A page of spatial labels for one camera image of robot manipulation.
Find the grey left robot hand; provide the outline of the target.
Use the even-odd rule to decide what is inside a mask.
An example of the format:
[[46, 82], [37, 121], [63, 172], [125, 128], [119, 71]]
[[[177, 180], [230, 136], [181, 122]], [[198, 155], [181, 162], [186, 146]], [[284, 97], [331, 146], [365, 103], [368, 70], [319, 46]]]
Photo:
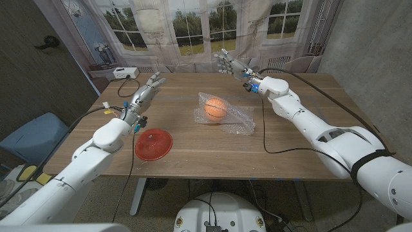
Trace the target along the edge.
[[160, 77], [160, 72], [154, 73], [133, 95], [125, 110], [120, 114], [120, 119], [130, 126], [138, 121], [138, 118], [150, 107], [151, 101], [161, 90], [161, 85], [166, 78]]

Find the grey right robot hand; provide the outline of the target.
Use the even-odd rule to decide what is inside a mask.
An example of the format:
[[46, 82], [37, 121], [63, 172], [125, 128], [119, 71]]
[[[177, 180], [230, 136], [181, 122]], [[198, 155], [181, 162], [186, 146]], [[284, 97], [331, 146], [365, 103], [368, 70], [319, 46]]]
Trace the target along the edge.
[[218, 68], [220, 73], [226, 73], [233, 76], [242, 83], [249, 82], [251, 84], [260, 84], [264, 77], [257, 72], [254, 72], [246, 64], [233, 58], [225, 49], [222, 53], [214, 54], [218, 61]]

